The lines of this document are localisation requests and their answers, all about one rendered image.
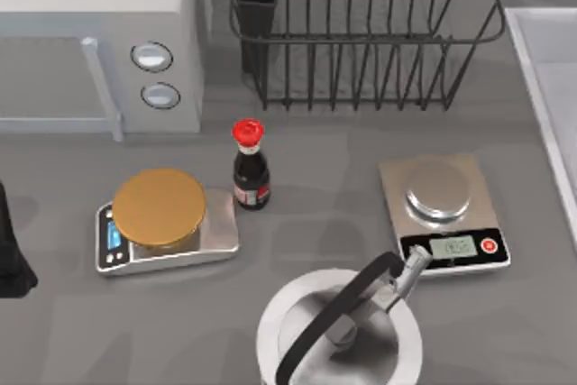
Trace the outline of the dark bottle with red cap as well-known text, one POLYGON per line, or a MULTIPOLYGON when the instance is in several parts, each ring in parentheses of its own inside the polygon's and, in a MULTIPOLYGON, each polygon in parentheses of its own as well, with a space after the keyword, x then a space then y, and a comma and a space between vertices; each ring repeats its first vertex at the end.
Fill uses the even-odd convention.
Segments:
POLYGON ((261 151, 263 124, 252 118, 234 123, 232 136, 238 152, 234 158, 234 198, 244 209, 263 209, 270 199, 270 171, 261 151))

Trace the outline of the scale with golden round plate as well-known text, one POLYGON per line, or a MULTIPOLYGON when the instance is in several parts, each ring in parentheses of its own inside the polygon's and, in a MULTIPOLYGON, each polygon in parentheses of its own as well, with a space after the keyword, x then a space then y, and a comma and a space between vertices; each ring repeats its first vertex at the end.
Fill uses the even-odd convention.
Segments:
POLYGON ((233 195, 175 168, 142 170, 95 215, 102 276, 194 267, 240 250, 233 195))

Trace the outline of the small microwave knob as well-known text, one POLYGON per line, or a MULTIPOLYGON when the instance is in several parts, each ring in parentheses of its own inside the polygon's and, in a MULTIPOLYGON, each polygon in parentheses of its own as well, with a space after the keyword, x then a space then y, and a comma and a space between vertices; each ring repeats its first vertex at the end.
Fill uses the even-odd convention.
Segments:
POLYGON ((181 99, 179 91, 169 83, 158 82, 141 89, 142 101, 153 109, 170 110, 181 99))

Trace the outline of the scale with steel round plate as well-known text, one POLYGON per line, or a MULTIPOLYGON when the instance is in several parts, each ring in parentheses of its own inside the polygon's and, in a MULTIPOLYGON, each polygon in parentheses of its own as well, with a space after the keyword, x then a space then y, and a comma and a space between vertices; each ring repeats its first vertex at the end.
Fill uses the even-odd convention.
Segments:
POLYGON ((474 155, 385 160, 379 164, 379 174, 399 255, 405 260, 418 248, 432 256, 423 277, 511 265, 506 238, 474 155))

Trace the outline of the large microwave knob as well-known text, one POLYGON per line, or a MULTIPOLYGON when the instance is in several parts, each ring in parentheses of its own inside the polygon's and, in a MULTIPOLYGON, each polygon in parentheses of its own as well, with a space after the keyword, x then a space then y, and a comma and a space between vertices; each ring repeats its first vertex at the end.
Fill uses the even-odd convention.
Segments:
POLYGON ((167 70, 173 63, 173 54, 169 48, 156 41, 133 46, 130 56, 136 67, 150 73, 167 70))

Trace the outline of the pale microwave oven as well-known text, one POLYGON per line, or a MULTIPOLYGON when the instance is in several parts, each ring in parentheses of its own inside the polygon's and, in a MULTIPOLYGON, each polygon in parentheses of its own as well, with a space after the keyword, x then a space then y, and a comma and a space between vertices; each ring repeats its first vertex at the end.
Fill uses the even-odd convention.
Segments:
POLYGON ((80 40, 98 41, 110 92, 134 133, 197 133, 205 93, 212 0, 0 0, 0 133, 111 133, 80 40), (131 48, 156 41, 173 54, 150 73, 131 48), (141 89, 158 82, 181 96, 153 109, 141 89))

